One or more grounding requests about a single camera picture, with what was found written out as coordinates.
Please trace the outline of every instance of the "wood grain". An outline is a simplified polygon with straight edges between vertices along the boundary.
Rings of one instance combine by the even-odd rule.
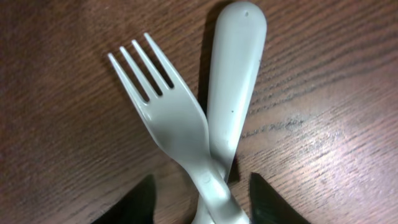
[[[269,26],[233,194],[248,212],[258,172],[312,223],[398,223],[398,2],[253,2]],[[225,2],[0,4],[0,222],[91,223],[153,173],[156,223],[187,223],[195,187],[106,54],[149,32],[205,105]]]

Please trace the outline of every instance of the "fork handle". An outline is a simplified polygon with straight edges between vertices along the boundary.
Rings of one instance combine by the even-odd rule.
[[[229,191],[210,156],[200,166],[187,172],[216,224],[250,223],[249,217]]]

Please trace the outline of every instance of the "white utensil handle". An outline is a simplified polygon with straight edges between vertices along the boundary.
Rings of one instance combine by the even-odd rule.
[[[250,224],[210,157],[187,172],[216,224]]]
[[[223,9],[216,23],[211,56],[207,120],[210,152],[227,180],[248,112],[267,32],[263,12],[250,2]],[[193,224],[212,224],[199,198]]]

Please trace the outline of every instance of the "plastic utensil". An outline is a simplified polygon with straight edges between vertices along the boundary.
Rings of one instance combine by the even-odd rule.
[[[148,132],[156,144],[188,172],[215,223],[247,223],[248,216],[231,195],[211,160],[208,125],[203,110],[162,50],[149,34],[144,36],[174,84],[173,88],[169,88],[151,60],[133,40],[133,46],[162,91],[162,96],[154,91],[124,47],[120,47],[120,51],[147,93],[148,102],[143,100],[113,55],[109,53],[108,57]],[[240,219],[231,220],[231,214],[236,213],[240,214]]]
[[[210,152],[227,181],[249,108],[266,40],[267,22],[250,2],[220,13],[211,56],[207,120]],[[214,223],[199,198],[194,224]]]

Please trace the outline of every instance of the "white plastic fork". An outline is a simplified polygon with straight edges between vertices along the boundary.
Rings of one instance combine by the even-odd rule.
[[[108,54],[142,121],[156,144],[188,172],[215,223],[249,223],[248,216],[213,165],[208,125],[199,103],[149,34],[145,33],[144,36],[174,84],[173,88],[169,88],[151,60],[133,40],[134,48],[162,91],[162,96],[155,92],[124,47],[120,47],[120,51],[147,93],[148,102],[143,100],[118,61],[111,53]]]

